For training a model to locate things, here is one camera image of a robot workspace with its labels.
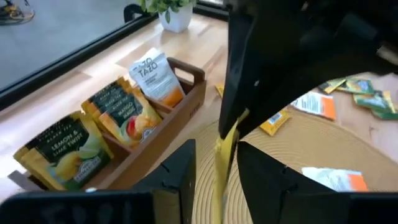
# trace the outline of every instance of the wooden organizer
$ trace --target wooden organizer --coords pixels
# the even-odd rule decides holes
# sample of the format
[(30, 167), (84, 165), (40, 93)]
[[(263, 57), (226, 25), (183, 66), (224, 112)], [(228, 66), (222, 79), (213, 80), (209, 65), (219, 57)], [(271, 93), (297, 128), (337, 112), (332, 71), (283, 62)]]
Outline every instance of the wooden organizer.
[[(148, 173), (156, 160), (167, 149), (190, 118), (197, 112), (205, 99), (205, 72), (197, 67), (168, 58), (172, 70), (180, 69), (193, 75), (193, 82), (178, 77), (186, 94), (185, 98), (174, 108), (146, 97), (149, 103), (163, 117), (163, 121), (154, 131), (134, 149), (122, 145), (108, 134), (103, 134), (114, 153), (114, 159), (93, 177), (84, 189), (129, 189)], [(8, 176), (13, 182), (26, 191), (45, 190), (44, 186), (28, 172), (21, 174), (14, 171)]]

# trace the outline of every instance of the light wood surface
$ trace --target light wood surface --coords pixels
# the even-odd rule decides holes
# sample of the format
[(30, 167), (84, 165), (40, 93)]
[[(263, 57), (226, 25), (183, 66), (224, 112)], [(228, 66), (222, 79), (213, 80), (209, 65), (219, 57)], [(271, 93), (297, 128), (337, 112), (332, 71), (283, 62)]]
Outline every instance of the light wood surface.
[[(176, 142), (199, 125), (216, 119), (221, 100), (214, 84), (224, 81), (228, 51), (227, 27), (225, 22), (194, 15), (188, 30), (174, 34), (164, 31), (160, 23), (154, 21), (0, 112), (0, 201), (21, 191), (7, 178), (14, 170), (24, 172), (23, 167), (12, 158), (14, 152), (52, 123), (80, 109), (81, 102), (117, 77), (127, 78), (128, 66), (152, 47), (206, 72), (208, 86), (204, 105), (183, 129)], [(191, 78), (183, 72), (177, 72), (177, 75)], [(377, 77), (367, 73), (362, 76), (371, 78), (377, 89), (390, 90), (394, 102), (398, 102), (397, 75)], [(332, 95), (337, 108), (336, 122), (398, 162), (398, 122), (375, 118), (369, 110), (354, 105), (350, 94), (334, 92)]]

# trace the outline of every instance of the woven placemat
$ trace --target woven placemat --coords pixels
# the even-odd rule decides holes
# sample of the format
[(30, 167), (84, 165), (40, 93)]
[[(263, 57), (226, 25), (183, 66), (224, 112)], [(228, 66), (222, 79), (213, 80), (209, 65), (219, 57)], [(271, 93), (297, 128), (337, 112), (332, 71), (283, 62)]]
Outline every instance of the woven placemat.
[[(270, 137), (260, 129), (243, 141), (301, 172), (301, 167), (331, 167), (361, 171), (372, 191), (398, 190), (398, 165), (367, 142), (323, 118), (290, 110), (292, 118)], [(188, 135), (197, 141), (197, 184), (193, 223), (211, 223), (213, 147), (217, 121)], [(236, 160), (231, 168), (225, 223), (252, 223), (239, 181)]]

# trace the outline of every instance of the white flower pot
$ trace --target white flower pot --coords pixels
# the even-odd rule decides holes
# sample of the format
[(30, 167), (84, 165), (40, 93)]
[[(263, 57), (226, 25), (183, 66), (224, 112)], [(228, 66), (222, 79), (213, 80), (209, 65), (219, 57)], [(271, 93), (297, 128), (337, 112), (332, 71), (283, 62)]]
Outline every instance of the white flower pot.
[(192, 18), (192, 11), (193, 5), (192, 3), (189, 3), (186, 6), (179, 8), (177, 13), (173, 12), (171, 8), (168, 9), (168, 12), (170, 13), (170, 23), (166, 20), (167, 11), (162, 14), (159, 13), (159, 19), (164, 29), (179, 33), (189, 26)]

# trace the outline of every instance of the tazo logo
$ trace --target tazo logo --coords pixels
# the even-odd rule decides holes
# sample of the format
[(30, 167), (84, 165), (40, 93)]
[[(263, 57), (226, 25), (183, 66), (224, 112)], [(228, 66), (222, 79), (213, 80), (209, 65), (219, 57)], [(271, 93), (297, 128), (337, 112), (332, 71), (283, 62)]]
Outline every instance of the tazo logo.
[(148, 73), (153, 72), (157, 68), (157, 64), (151, 58), (147, 58), (142, 62), (141, 68), (138, 72), (144, 78)]

